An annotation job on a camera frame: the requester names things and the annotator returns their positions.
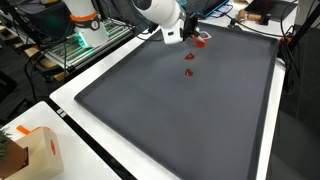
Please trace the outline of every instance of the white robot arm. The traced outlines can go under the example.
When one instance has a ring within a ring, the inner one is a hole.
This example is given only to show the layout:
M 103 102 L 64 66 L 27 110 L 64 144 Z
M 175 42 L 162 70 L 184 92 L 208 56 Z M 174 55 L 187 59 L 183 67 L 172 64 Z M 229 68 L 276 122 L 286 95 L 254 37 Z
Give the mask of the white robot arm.
M 132 0 L 138 11 L 153 23 L 159 24 L 164 42 L 175 44 L 196 36 L 198 18 L 187 15 L 175 0 Z

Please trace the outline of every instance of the gray mat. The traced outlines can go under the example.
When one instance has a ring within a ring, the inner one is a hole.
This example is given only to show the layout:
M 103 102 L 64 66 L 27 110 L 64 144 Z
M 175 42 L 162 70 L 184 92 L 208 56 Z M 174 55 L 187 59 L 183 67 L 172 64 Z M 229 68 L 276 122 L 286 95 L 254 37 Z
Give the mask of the gray mat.
M 255 179 L 277 40 L 200 28 L 205 48 L 144 42 L 75 100 L 182 179 Z

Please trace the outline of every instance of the white desk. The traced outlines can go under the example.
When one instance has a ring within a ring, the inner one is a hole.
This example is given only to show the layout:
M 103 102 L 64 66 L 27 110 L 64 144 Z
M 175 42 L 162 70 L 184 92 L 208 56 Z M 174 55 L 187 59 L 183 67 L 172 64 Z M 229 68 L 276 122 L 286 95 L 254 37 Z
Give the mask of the white desk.
M 57 134 L 64 171 L 52 180 L 87 180 L 121 178 L 44 102 L 4 126 L 11 138 L 17 140 L 24 135 L 15 128 L 23 125 L 27 129 L 47 126 Z
M 296 10 L 294 10 L 294 12 L 290 14 L 291 17 L 287 17 L 285 20 L 284 24 L 288 24 L 288 27 L 294 24 L 296 14 L 295 12 Z M 219 19 L 210 19 L 207 21 L 207 23 L 226 27 L 229 24 L 230 19 L 225 18 L 226 17 Z M 276 30 L 273 29 L 273 27 L 275 28 L 275 26 L 276 25 L 273 25 L 272 27 L 270 26 L 270 30 L 268 31 L 265 26 L 259 28 L 262 28 L 264 32 L 281 34 L 280 32 L 276 32 Z M 141 37 L 147 38 L 150 37 L 150 35 L 141 35 Z M 52 93 L 50 95 L 50 98 L 139 180 L 178 179 L 178 177 L 159 165 L 149 156 L 145 155 L 142 151 L 133 146 L 130 142 L 128 142 L 110 127 L 102 123 L 95 116 L 87 112 L 73 99 L 81 90 L 83 90 L 91 82 L 93 82 L 109 68 L 115 65 L 118 61 L 124 58 L 142 42 L 143 41 L 137 38 L 132 39 L 127 44 L 123 45 L 107 57 L 103 58 L 97 64 Z M 280 64 L 281 62 L 277 61 L 275 65 L 274 76 L 272 79 L 270 99 L 266 115 L 257 174 L 257 179 L 259 180 L 263 180 L 266 177 L 276 117 L 278 114 L 278 107 L 285 72 L 284 68 Z

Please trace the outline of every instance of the floor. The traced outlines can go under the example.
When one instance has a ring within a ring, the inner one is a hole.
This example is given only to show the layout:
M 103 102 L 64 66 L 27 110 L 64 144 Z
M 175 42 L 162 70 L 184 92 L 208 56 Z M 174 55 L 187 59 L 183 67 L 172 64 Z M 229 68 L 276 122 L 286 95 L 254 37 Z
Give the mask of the floor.
M 299 1 L 297 25 L 304 22 L 312 1 Z M 320 179 L 319 47 L 320 30 L 308 33 L 300 43 L 302 76 L 297 80 L 295 91 L 282 97 L 267 180 Z M 0 103 L 0 119 L 7 120 L 10 111 L 23 98 L 32 100 L 30 85 L 22 71 L 25 62 L 26 58 L 17 55 L 12 49 L 0 49 L 0 70 L 18 82 L 17 89 Z M 57 82 L 45 83 L 38 73 L 34 73 L 34 80 L 41 91 L 37 91 L 37 94 L 44 100 L 50 92 L 62 85 Z M 26 109 L 28 107 L 23 107 L 19 113 Z

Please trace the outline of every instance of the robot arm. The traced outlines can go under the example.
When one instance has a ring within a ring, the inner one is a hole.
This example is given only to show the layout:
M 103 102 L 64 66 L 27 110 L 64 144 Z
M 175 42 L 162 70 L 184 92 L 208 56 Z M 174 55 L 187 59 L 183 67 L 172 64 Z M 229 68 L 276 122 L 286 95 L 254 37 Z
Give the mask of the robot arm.
M 198 18 L 187 15 L 175 0 L 132 0 L 138 11 L 153 23 L 159 24 L 164 42 L 175 44 L 196 36 Z

